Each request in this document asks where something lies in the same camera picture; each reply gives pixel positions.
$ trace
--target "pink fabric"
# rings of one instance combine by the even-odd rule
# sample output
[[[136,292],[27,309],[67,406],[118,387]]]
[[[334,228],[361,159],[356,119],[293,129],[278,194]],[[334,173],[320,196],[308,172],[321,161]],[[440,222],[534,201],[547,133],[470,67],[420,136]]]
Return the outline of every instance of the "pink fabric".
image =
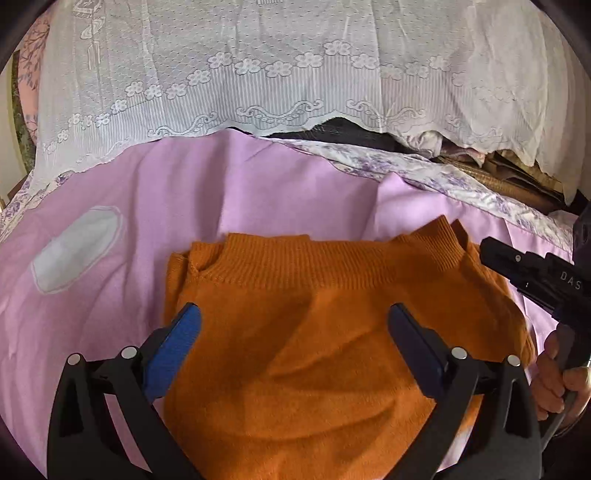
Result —
[[[22,39],[18,55],[18,93],[21,99],[22,115],[33,143],[37,143],[37,112],[39,110],[39,82],[41,81],[41,62],[49,25],[52,7],[41,14],[29,28]]]
[[[94,206],[121,213],[117,240],[68,288],[41,293],[31,261]],[[88,360],[106,358],[141,344],[161,323],[170,254],[195,240],[244,232],[385,241],[439,215],[460,219],[476,242],[492,235],[521,250],[566,258],[503,220],[418,190],[395,174],[382,183],[353,177],[324,158],[237,131],[131,147],[109,164],[73,175],[0,245],[0,414],[44,472],[51,405],[65,359],[77,351]],[[553,321],[531,304],[519,306],[541,345]],[[461,447],[452,449],[448,462]]]

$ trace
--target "white fabric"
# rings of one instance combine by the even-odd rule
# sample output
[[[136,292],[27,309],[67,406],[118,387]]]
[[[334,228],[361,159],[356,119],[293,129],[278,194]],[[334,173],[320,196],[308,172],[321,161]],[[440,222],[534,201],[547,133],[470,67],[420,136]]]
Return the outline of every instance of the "white fabric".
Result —
[[[335,116],[407,144],[436,131],[479,151],[510,148],[562,181],[567,200],[579,185],[589,79],[530,0],[56,7],[34,192],[165,135],[268,135]],[[591,194],[591,178],[582,189]]]
[[[72,222],[31,263],[39,291],[57,293],[68,288],[109,252],[121,223],[117,208],[101,206],[91,208]]]

